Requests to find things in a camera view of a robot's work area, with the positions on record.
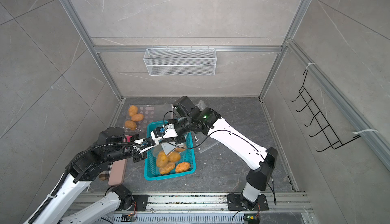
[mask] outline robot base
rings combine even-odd
[[[239,211],[247,209],[245,206],[243,206],[240,196],[240,194],[227,195],[227,207],[229,210]],[[253,207],[256,208],[257,204],[260,205],[260,210],[269,210],[268,202],[264,194],[259,195],[257,202]]]

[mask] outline plaid cloth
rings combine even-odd
[[[112,169],[112,162],[108,164],[108,168],[106,171],[101,172],[99,174],[99,179],[104,181],[104,180],[107,180],[108,178],[110,178],[111,169]]]

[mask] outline teal plastic basket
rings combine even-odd
[[[150,123],[147,126],[147,137],[150,137],[150,133],[157,127],[162,126],[163,121],[157,121],[154,123]],[[187,148],[193,147],[192,144],[192,135],[191,133],[188,133],[187,135]],[[184,152],[181,152],[181,159],[178,161],[175,165],[177,166],[179,163],[182,162],[189,162],[191,164],[191,167],[189,168],[188,171],[183,172],[183,173],[176,173],[175,169],[173,169],[169,174],[161,175],[158,167],[156,166],[156,157],[153,156],[152,150],[149,150],[147,152],[147,159],[145,160],[145,170],[144,170],[144,176],[145,179],[148,181],[153,181],[153,180],[163,180],[163,179],[168,179],[168,178],[177,178],[180,176],[185,176],[188,174],[191,174],[195,172],[196,170],[196,163],[195,163],[195,154],[193,149],[187,149]]]

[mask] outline black wire hook rack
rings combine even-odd
[[[313,118],[311,119],[309,125],[306,125],[306,124],[305,124],[305,126],[306,126],[306,127],[309,127],[309,126],[312,124],[312,122],[315,120],[315,121],[317,122],[318,126],[320,127],[321,130],[320,130],[318,133],[316,133],[316,134],[314,134],[314,135],[309,135],[309,137],[315,137],[315,136],[317,136],[317,135],[318,135],[319,133],[321,133],[321,132],[324,133],[324,135],[325,135],[325,137],[326,137],[326,139],[327,139],[327,141],[328,141],[328,143],[329,143],[329,146],[326,147],[326,148],[323,149],[323,150],[317,150],[317,152],[322,152],[322,151],[324,151],[324,150],[326,150],[326,149],[329,149],[330,147],[332,147],[332,149],[338,149],[338,148],[340,148],[340,147],[346,145],[347,143],[350,143],[350,142],[352,142],[353,140],[360,138],[360,135],[356,135],[356,136],[353,137],[353,139],[351,139],[350,141],[348,141],[348,142],[346,142],[346,143],[341,142],[341,140],[340,140],[339,137],[337,136],[336,132],[333,130],[332,126],[329,124],[327,118],[324,116],[324,114],[322,113],[321,109],[319,109],[317,103],[313,100],[313,98],[311,97],[311,95],[309,94],[309,92],[308,92],[308,91],[306,90],[306,88],[305,88],[305,81],[306,81],[306,77],[307,77],[307,70],[305,70],[305,72],[303,73],[303,75],[305,76],[305,78],[304,78],[304,80],[303,80],[302,87],[299,89],[299,95],[298,95],[298,97],[295,98],[295,100],[290,100],[290,101],[291,101],[291,102],[294,102],[294,101],[296,101],[299,97],[301,97],[301,98],[303,99],[303,101],[305,101],[305,106],[304,106],[301,110],[296,110],[296,111],[297,111],[297,112],[301,112],[301,111],[304,110],[306,107],[308,107],[309,110],[310,110],[310,112],[311,112],[312,115],[313,115]],[[306,93],[307,93],[307,95],[308,95],[309,98],[310,98],[309,101],[307,101],[307,100],[303,97],[303,95],[302,95],[303,92],[306,92]],[[312,102],[312,103],[314,104],[314,106],[318,109],[318,112],[317,112],[316,114],[314,114],[313,110],[310,108],[310,106],[309,106],[309,103],[310,103],[310,102]],[[317,116],[319,116],[319,115],[322,115],[322,117],[323,117],[323,118],[325,119],[325,121],[326,121],[326,124],[324,125],[324,127],[321,126],[321,124],[319,123],[319,121],[318,121],[318,119],[317,119]],[[336,137],[336,139],[337,139],[336,142],[331,143],[331,141],[329,140],[327,134],[326,134],[325,131],[324,131],[326,128],[331,129],[332,133],[335,135],[335,137]]]

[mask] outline pink pad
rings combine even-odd
[[[131,136],[126,136],[127,141],[130,141]],[[108,179],[108,185],[118,186],[123,184],[124,172],[126,170],[127,159],[117,160],[112,163],[110,178]]]

